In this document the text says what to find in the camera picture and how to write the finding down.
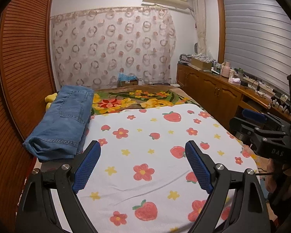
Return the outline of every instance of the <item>yellow plush toy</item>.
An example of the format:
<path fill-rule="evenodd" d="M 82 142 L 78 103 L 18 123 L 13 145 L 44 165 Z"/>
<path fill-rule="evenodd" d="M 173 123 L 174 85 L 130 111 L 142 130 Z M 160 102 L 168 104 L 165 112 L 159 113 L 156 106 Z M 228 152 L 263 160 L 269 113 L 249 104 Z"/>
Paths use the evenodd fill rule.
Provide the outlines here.
<path fill-rule="evenodd" d="M 55 101 L 57 97 L 57 93 L 54 93 L 52 95 L 48 95 L 47 97 L 45 97 L 45 102 L 47 103 L 47 106 L 45 107 L 45 111 L 47 111 L 50 108 L 50 105 L 52 104 L 53 101 Z"/>

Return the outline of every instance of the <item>metal screw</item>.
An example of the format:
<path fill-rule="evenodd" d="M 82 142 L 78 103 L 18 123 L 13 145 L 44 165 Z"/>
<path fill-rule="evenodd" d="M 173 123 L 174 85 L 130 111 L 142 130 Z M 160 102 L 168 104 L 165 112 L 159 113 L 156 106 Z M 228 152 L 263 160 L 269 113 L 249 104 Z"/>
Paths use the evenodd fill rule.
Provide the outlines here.
<path fill-rule="evenodd" d="M 32 174 L 37 174 L 37 173 L 39 172 L 39 170 L 40 170 L 39 168 L 35 168 L 35 169 L 32 170 L 31 173 L 32 173 Z"/>
<path fill-rule="evenodd" d="M 253 175 L 255 173 L 255 171 L 253 171 L 252 169 L 249 168 L 249 169 L 247 169 L 247 173 L 250 175 Z"/>
<path fill-rule="evenodd" d="M 69 164 L 63 164 L 63 165 L 61 166 L 61 169 L 63 169 L 63 170 L 68 170 L 69 167 L 70 167 Z"/>
<path fill-rule="evenodd" d="M 224 165 L 222 165 L 222 164 L 216 164 L 216 168 L 218 170 L 223 170 L 224 169 Z"/>

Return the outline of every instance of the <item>wooden window frame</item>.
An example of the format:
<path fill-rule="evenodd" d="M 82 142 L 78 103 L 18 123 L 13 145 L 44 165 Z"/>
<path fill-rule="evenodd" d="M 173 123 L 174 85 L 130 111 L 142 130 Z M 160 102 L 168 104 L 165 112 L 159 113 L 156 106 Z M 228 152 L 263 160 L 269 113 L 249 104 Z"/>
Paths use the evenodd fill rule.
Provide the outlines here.
<path fill-rule="evenodd" d="M 225 10 L 224 1 L 218 0 L 219 8 L 219 52 L 218 52 L 218 62 L 224 62 L 225 53 Z"/>

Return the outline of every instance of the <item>cabinet door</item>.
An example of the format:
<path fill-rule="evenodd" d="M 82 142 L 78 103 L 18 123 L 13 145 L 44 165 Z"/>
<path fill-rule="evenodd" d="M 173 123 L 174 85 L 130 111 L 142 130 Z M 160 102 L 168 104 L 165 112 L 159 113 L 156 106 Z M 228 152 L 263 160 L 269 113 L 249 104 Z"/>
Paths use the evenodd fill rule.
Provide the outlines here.
<path fill-rule="evenodd" d="M 235 116 L 241 93 L 226 85 L 218 90 L 218 101 L 214 118 L 227 130 L 230 129 L 230 119 Z"/>
<path fill-rule="evenodd" d="M 220 87 L 220 83 L 210 77 L 202 77 L 201 79 L 201 98 L 200 105 L 210 114 L 214 115 L 217 104 L 217 90 Z"/>
<path fill-rule="evenodd" d="M 182 90 L 183 90 L 183 87 L 185 87 L 185 77 L 186 77 L 186 72 L 185 72 L 184 66 L 178 64 L 177 83 L 180 85 Z"/>
<path fill-rule="evenodd" d="M 201 73 L 198 71 L 189 72 L 187 75 L 187 79 L 185 83 L 187 84 L 187 94 L 192 97 L 198 103 L 202 98 L 203 89 L 201 88 L 202 85 L 202 77 Z"/>

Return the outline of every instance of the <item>white bedsheet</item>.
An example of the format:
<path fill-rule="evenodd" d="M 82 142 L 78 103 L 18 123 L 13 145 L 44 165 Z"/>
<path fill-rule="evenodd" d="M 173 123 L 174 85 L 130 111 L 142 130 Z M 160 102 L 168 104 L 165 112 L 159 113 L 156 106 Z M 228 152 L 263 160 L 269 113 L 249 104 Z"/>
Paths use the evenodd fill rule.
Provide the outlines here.
<path fill-rule="evenodd" d="M 257 169 L 238 141 L 193 104 L 95 116 L 84 148 L 92 140 L 100 142 L 101 156 L 78 198 L 101 233 L 188 232 L 208 197 L 183 153 L 189 140 L 229 170 Z M 228 215 L 233 193 L 218 224 Z M 58 197 L 53 199 L 60 210 Z M 63 222 L 64 214 L 58 214 Z M 62 226 L 71 231 L 67 222 Z"/>

